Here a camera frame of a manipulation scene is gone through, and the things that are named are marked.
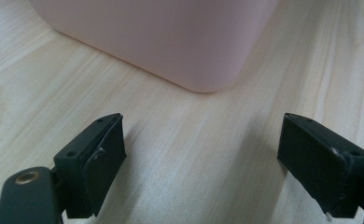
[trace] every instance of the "pink box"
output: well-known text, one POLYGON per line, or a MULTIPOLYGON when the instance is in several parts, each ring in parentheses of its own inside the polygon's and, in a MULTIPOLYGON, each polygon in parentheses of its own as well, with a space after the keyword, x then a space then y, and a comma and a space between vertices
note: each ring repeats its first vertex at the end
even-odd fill
POLYGON ((278 0, 29 0, 55 30, 192 91, 232 84, 278 0))

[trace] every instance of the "wooden surface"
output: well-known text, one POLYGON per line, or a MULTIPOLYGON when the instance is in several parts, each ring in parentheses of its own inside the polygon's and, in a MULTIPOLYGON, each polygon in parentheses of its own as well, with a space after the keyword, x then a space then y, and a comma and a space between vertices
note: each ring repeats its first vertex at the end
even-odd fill
POLYGON ((327 223, 276 152, 286 112, 364 148, 364 0, 282 0, 235 84, 211 94, 51 30, 26 0, 0 0, 0 190, 117 112, 128 158, 100 216, 66 223, 327 223))

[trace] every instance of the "light wood tabletop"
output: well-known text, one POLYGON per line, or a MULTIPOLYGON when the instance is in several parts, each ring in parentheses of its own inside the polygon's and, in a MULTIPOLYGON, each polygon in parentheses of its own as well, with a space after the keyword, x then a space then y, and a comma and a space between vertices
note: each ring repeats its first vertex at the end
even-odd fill
POLYGON ((276 159, 278 141, 290 112, 364 148, 364 0, 282 0, 235 83, 206 94, 0 0, 0 191, 118 112, 127 158, 100 215, 65 223, 327 223, 276 159))

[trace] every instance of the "pink plastic object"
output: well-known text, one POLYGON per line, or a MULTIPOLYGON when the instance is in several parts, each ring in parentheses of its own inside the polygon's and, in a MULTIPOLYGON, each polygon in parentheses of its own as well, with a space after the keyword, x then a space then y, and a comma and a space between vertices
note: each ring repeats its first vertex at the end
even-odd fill
POLYGON ((29 0, 54 29, 192 91, 239 75, 278 0, 29 0))

